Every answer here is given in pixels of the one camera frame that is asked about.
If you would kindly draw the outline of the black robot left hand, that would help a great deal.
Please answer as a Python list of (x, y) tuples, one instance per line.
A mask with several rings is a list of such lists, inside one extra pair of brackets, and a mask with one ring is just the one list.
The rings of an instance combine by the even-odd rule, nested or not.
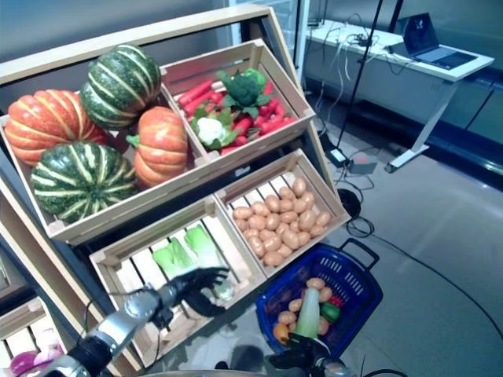
[(194, 269), (181, 276), (176, 276), (171, 284), (176, 290), (176, 302), (185, 301), (193, 311), (203, 317), (217, 317), (224, 314), (226, 309), (213, 304), (202, 290), (212, 289), (222, 285), (227, 279), (229, 269), (226, 267), (209, 267)]

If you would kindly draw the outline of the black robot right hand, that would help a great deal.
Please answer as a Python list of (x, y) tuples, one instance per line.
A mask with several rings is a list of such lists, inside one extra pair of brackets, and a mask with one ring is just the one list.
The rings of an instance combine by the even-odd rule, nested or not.
[(269, 357), (276, 369), (300, 368), (305, 372), (320, 372), (324, 361), (331, 359), (329, 348), (317, 339), (289, 334), (286, 349)]

